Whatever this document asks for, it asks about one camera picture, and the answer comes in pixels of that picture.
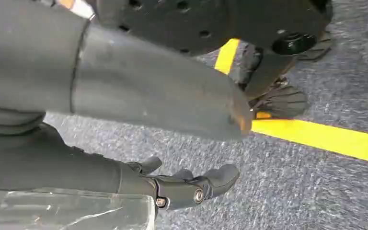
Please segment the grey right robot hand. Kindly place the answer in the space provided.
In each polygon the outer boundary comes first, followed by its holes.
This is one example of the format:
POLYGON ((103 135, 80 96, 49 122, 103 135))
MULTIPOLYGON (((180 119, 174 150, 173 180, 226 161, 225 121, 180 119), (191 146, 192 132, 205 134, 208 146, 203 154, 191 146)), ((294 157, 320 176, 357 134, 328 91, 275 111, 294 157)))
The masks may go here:
POLYGON ((46 112, 221 140, 251 130, 245 96, 219 71, 107 29, 57 4, 0 0, 0 189, 64 188, 166 198, 193 207, 229 191, 234 165, 152 176, 158 158, 124 163, 64 143, 46 112))

